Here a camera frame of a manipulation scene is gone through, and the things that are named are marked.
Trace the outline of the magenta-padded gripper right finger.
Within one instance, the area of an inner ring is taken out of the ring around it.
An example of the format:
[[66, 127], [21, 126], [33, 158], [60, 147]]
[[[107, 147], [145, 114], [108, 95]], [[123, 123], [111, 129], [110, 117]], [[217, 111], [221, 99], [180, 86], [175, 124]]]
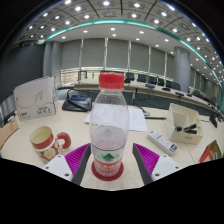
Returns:
[[133, 144], [132, 153], [145, 185], [181, 170], [181, 167], [167, 154], [158, 155], [137, 143]]

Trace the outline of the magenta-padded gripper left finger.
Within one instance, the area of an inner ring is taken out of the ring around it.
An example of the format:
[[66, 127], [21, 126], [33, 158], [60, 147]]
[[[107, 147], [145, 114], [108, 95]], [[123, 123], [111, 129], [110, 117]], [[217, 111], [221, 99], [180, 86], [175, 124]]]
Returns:
[[91, 146], [87, 143], [65, 156], [57, 155], [43, 167], [43, 170], [80, 185], [90, 154]]

